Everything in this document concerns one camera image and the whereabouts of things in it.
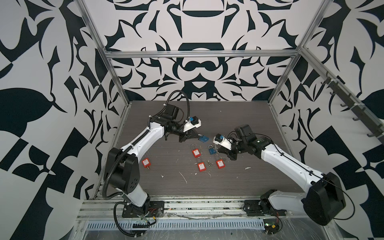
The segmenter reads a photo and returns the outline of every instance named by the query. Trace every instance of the black and white patterned wall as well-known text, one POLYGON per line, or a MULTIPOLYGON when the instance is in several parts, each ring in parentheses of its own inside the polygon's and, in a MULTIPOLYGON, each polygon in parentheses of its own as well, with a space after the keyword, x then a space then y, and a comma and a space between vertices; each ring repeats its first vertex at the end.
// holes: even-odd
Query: black and white patterned wall
POLYGON ((1 239, 68 239, 123 109, 72 0, 0 2, 1 239))
MULTIPOLYGON (((321 0, 85 0, 108 51, 295 49, 321 0)), ((268 100, 288 57, 115 59, 130 100, 268 100)))
MULTIPOLYGON (((384 119, 382 80, 384 2, 335 0, 308 44, 345 85, 384 119)), ((351 196, 356 212, 335 220, 343 237, 384 237, 384 146, 343 102, 330 95, 324 80, 301 58, 273 106, 293 155, 325 173, 333 172, 351 196)), ((337 216, 353 213, 351 201, 337 216)))

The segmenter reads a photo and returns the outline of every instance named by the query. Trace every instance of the debris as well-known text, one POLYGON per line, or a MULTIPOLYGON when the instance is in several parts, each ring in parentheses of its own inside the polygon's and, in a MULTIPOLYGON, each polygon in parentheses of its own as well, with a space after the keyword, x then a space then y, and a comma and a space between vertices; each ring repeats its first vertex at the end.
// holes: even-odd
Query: debris
POLYGON ((185 183, 188 184, 188 182, 187 182, 187 180, 185 179, 185 177, 183 176, 183 174, 181 174, 181 172, 179 172, 179 173, 180 173, 180 175, 184 178, 185 183))

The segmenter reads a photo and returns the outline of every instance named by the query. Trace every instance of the dark wooden tabletop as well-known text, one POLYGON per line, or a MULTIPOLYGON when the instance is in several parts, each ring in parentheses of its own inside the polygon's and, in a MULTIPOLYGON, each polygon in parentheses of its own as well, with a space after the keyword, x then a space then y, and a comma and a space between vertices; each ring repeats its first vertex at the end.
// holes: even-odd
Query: dark wooden tabletop
MULTIPOLYGON (((147 125, 149 115, 163 107, 163 101, 134 101, 117 147, 129 143, 147 125)), ((185 101, 172 101, 187 114, 185 101)), ((201 119, 197 132, 209 137, 208 142, 189 139, 179 143, 179 137, 170 135, 168 141, 158 140, 149 149, 151 169, 140 161, 140 184, 149 195, 222 195, 259 196, 270 189, 284 192, 302 192, 301 188, 271 164, 248 153, 239 154, 231 161, 224 154, 225 168, 218 169, 214 156, 208 152, 217 133, 227 135, 235 127, 249 124, 253 132, 270 136, 286 151, 283 139, 266 102, 190 102, 190 115, 201 119), (190 145, 202 150, 201 159, 207 170, 199 172, 190 145), (207 160, 214 165, 208 167, 207 160)))

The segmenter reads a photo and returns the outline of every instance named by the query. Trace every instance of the paper scrap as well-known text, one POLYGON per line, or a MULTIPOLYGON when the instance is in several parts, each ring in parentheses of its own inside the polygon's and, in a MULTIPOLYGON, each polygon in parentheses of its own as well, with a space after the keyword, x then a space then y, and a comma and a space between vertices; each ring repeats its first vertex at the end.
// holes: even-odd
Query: paper scrap
POLYGON ((187 180, 185 179, 185 177, 183 176, 183 174, 181 174, 181 172, 179 172, 179 173, 180 173, 180 175, 184 178, 185 183, 188 184, 188 182, 187 182, 187 180))

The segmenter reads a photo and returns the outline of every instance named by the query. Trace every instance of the blue padlock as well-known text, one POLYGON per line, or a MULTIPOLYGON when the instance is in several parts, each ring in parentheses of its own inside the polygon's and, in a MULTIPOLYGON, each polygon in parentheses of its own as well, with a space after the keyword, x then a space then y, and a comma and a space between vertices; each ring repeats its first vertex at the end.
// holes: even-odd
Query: blue padlock
POLYGON ((212 145, 209 145, 209 146, 208 146, 208 150, 209 150, 209 153, 210 153, 211 155, 217 153, 216 150, 214 149, 214 147, 213 147, 212 145))
POLYGON ((208 140, 209 140, 209 137, 206 137, 206 136, 200 136, 199 137, 200 142, 207 142, 208 140))

